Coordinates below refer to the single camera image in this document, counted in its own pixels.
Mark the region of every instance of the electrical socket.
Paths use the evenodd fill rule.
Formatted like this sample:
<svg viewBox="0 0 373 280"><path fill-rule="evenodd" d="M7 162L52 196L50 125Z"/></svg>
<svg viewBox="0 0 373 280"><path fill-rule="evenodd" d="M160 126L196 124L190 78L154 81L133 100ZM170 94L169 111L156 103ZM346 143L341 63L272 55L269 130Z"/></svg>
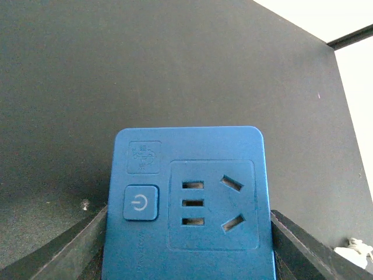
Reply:
<svg viewBox="0 0 373 280"><path fill-rule="evenodd" d="M262 134L138 128L115 140L102 279L275 279Z"/></svg>
<svg viewBox="0 0 373 280"><path fill-rule="evenodd" d="M188 182L200 182L202 187L183 187ZM171 163L169 188L170 247L191 250L257 247L258 218L252 161L176 160ZM186 201L194 203L187 206ZM197 202L203 202L203 206L195 206ZM235 224L237 217L242 220ZM191 218L204 219L203 226L182 222L182 219ZM229 221L233 224L227 229Z"/></svg>

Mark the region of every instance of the blue power button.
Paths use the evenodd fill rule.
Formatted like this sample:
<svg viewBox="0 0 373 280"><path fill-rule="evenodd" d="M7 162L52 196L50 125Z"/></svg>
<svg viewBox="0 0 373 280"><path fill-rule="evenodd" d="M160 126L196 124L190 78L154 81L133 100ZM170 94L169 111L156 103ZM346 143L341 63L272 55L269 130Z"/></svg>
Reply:
<svg viewBox="0 0 373 280"><path fill-rule="evenodd" d="M126 220L152 221L157 217L158 188L129 185L124 191L123 217Z"/></svg>

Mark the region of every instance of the white cable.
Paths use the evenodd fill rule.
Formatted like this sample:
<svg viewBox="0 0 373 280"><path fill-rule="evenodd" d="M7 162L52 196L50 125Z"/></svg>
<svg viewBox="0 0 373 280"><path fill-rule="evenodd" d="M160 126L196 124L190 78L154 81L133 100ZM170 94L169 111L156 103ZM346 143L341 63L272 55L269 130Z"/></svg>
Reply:
<svg viewBox="0 0 373 280"><path fill-rule="evenodd" d="M349 239L348 248L336 247L334 252L351 261L353 264L366 269L368 265L367 256L370 256L373 261L372 252L373 247L363 243L362 240L356 238Z"/></svg>
<svg viewBox="0 0 373 280"><path fill-rule="evenodd" d="M370 256L371 261L373 262L372 246L366 245L362 240L356 238L350 238L349 243L350 244L347 246L347 248L354 249L356 252L365 257Z"/></svg>

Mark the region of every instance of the blue power strip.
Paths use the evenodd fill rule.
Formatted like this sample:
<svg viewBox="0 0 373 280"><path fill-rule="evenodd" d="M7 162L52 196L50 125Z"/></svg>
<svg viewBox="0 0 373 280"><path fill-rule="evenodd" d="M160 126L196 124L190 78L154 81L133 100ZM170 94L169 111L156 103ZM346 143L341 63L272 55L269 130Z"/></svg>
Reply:
<svg viewBox="0 0 373 280"><path fill-rule="evenodd" d="M102 279L275 279L260 131L119 132Z"/></svg>

